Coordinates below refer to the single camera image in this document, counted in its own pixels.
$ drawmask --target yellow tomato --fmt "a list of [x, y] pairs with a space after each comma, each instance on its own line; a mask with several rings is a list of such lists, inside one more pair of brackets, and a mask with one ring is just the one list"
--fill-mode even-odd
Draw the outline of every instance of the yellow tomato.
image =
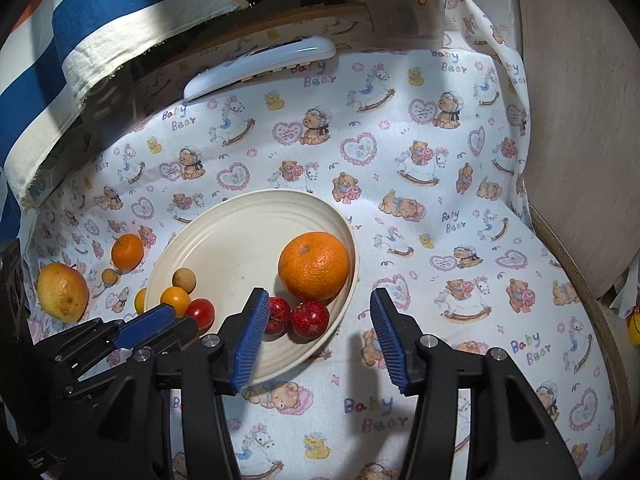
[[160, 303], [170, 304], [175, 310], [175, 315], [182, 317], [191, 303], [191, 298], [183, 288], [170, 286], [160, 296]]
[[142, 314], [145, 311], [145, 298], [146, 298], [146, 287], [141, 288], [136, 294], [136, 299], [133, 300], [133, 306], [136, 307], [136, 312], [138, 314]]

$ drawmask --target metal screw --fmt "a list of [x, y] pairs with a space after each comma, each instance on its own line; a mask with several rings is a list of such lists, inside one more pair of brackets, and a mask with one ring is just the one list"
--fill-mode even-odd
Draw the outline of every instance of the metal screw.
[[148, 346], [143, 346], [142, 348], [138, 348], [135, 352], [133, 352], [133, 360], [138, 361], [139, 363], [143, 363], [150, 357], [151, 348], [149, 348]]
[[420, 344], [422, 346], [426, 346], [427, 348], [433, 348], [434, 346], [438, 345], [438, 338], [431, 334], [423, 335], [420, 338]]
[[220, 338], [216, 334], [207, 334], [202, 337], [200, 342], [209, 348], [213, 348], [220, 343]]
[[507, 358], [507, 352], [502, 348], [491, 348], [489, 354], [491, 354], [491, 357], [496, 361], [504, 361]]

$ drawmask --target small round fruit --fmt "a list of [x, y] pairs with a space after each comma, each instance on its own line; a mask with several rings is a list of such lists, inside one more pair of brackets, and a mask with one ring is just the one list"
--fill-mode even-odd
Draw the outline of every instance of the small round fruit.
[[171, 282], [174, 286], [183, 288], [187, 294], [191, 294], [193, 289], [196, 288], [196, 275], [191, 269], [182, 267], [174, 272]]
[[213, 325], [213, 320], [216, 319], [216, 310], [213, 308], [213, 303], [204, 298], [191, 301], [185, 314], [193, 317], [198, 322], [198, 330], [208, 329]]
[[113, 269], [104, 269], [102, 271], [102, 282], [106, 286], [113, 286], [118, 281], [118, 273]]
[[136, 308], [136, 312], [138, 314], [142, 314], [145, 311], [145, 298], [146, 298], [146, 287], [141, 288], [136, 294], [136, 299], [133, 300], [133, 306]]
[[89, 287], [84, 276], [65, 264], [45, 265], [36, 289], [44, 312], [65, 322], [78, 321], [89, 302]]
[[282, 335], [289, 328], [291, 307], [282, 298], [269, 298], [269, 320], [264, 333], [267, 335]]
[[329, 325], [329, 311], [319, 301], [300, 303], [291, 313], [293, 332], [304, 339], [320, 337]]
[[166, 288], [162, 293], [162, 296], [160, 296], [160, 303], [171, 305], [175, 310], [175, 315], [177, 317], [182, 317], [191, 303], [191, 298], [183, 288], [180, 288], [179, 286], [170, 286], [169, 288]]
[[328, 300], [346, 282], [351, 271], [349, 253], [329, 233], [305, 233], [282, 250], [278, 276], [287, 290], [301, 300]]
[[145, 247], [142, 240], [131, 233], [122, 235], [111, 248], [113, 265], [125, 272], [135, 269], [144, 256]]

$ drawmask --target tangerine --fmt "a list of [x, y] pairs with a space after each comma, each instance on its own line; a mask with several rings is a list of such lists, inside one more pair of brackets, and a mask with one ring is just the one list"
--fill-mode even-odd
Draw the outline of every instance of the tangerine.
[[278, 276], [300, 300], [328, 300], [335, 296], [350, 273], [349, 254], [338, 238], [325, 232], [305, 233], [283, 249]]
[[177, 317], [182, 317], [191, 303], [191, 298], [183, 288], [180, 288], [179, 286], [170, 286], [169, 288], [166, 288], [162, 293], [162, 296], [160, 296], [160, 303], [171, 305], [175, 310], [175, 315]]
[[125, 272], [135, 269], [144, 255], [145, 247], [142, 240], [131, 233], [122, 235], [111, 248], [113, 265]]

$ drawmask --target cherry tomato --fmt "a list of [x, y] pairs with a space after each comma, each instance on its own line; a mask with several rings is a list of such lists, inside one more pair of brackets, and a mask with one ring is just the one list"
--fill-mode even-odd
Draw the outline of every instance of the cherry tomato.
[[213, 324], [213, 320], [216, 319], [213, 303], [204, 298], [191, 301], [185, 315], [193, 317], [198, 322], [198, 329], [200, 330], [209, 328]]
[[329, 325], [329, 311], [319, 301], [300, 303], [291, 313], [293, 332], [304, 339], [317, 339]]
[[269, 298], [269, 320], [264, 329], [267, 335], [282, 335], [289, 328], [291, 307], [282, 298]]

